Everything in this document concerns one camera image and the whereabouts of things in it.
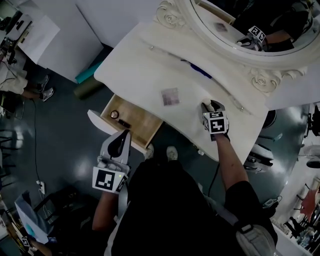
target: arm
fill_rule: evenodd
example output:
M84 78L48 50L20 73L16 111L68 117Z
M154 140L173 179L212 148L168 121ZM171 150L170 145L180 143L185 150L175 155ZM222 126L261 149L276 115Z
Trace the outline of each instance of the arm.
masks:
M34 239L29 239L30 244L37 248L44 256L52 256L52 251L46 247L43 243L37 242Z
M223 134L216 134L215 139L218 146L220 170L225 190L227 191L238 182L248 182L248 175L230 141Z
M266 35L265 39L268 44L275 44L275 43L281 43L288 39L291 39L291 36L286 31L280 30L272 34Z
M114 217L118 211L118 195L102 192L98 206L95 209L92 230L112 232L116 226Z
M215 135L218 146L222 181L226 190L224 207L244 222L261 225L271 234L275 244L277 234L249 184L246 170L230 141L223 134Z

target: strap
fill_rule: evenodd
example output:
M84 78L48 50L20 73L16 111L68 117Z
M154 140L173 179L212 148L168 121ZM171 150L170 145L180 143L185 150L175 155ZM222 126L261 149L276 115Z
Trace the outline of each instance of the strap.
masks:
M236 223L239 222L238 218L224 208L221 204L217 203L215 200L208 196L204 196L208 203L212 206L212 208L216 211L216 213L223 218L226 222L228 222L231 226L235 226Z

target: open drawer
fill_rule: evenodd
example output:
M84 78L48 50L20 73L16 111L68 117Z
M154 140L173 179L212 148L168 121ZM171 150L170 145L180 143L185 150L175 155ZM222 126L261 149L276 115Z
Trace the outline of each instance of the open drawer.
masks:
M110 116L114 110L119 112L117 119L112 119ZM118 122L119 119L130 124L131 145L143 154L163 123L160 118L115 94L101 114L89 110L88 116L96 127L110 135L126 129Z

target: cable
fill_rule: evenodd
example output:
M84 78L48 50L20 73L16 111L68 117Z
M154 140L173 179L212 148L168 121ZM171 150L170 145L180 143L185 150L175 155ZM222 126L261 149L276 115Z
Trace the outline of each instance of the cable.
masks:
M217 177L217 175L218 175L219 167L220 167L220 163L218 163L218 166L216 167L215 174L214 174L213 179L212 179L212 181L211 181L211 184L210 184L210 186L209 186L208 197L210 197L210 191L211 191L212 185L214 184L214 182L215 182L215 180L216 180L216 177Z
M6 66L6 68L12 73L12 75L14 76L14 78L7 78L7 79L5 79L2 83L0 83L0 85L2 85L4 82L6 82L6 81L8 81L8 80L14 80L14 79L17 78L17 76L9 69L8 65L7 65L4 61L1 60L1 63L3 63L3 64Z
M31 99L34 105L34 165L35 165L35 173L38 178L38 181L40 182L40 177L38 173L38 165L37 165L37 127L36 127L36 116L37 116L37 107L36 103L33 99Z
M37 106L36 106L36 103L33 99L31 99L32 102L33 102L33 105L34 105L34 165L35 165L35 173L36 173L36 176L38 178L38 181L40 182L40 177L39 177L39 173L38 173L38 165L37 165L37 126L36 126L36 116L37 116ZM45 195L42 194L41 192L41 185L40 183L38 184L39 185L39 189L38 189L38 192L40 194L40 198L41 198L41 201L44 200L45 198ZM47 219L48 216L47 216L47 213L49 214L49 216L52 214L51 211L49 211L47 209L47 206L44 204L43 205L43 212L44 212L44 215L45 215L45 218ZM51 219L48 219L48 222L49 224L51 224L53 221Z
M42 197L42 192L41 192L40 188L38 189L38 192L39 192L41 201L43 201L45 196L43 195L43 197ZM47 206L45 204L43 205L43 212L44 212L44 216L46 219L48 218L47 213L49 214L49 216L52 214L52 212L47 209ZM49 224L51 224L53 221L51 219L48 219L48 222L49 222Z

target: sneaker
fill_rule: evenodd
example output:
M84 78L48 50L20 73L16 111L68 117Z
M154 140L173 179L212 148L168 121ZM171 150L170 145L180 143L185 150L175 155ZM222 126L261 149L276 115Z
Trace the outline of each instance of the sneaker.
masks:
M151 159L154 157L155 148L152 144L149 144L149 146L146 148L146 153L144 154L144 159Z
M39 91L40 93L42 93L42 92L45 90L46 85L47 85L47 83L49 82L49 80L50 80L50 76L49 76L49 75L46 75L46 76L44 77L43 81L38 84L38 86L39 86L38 91Z
M55 93L55 89L50 88L48 90L45 90L44 92L42 92L42 97L40 97L40 100L42 100L43 102L45 102L47 99L49 99L50 97L52 97L52 95L54 95Z
M168 162L173 160L178 160L178 151L174 146L168 146L166 148L166 156L168 157Z

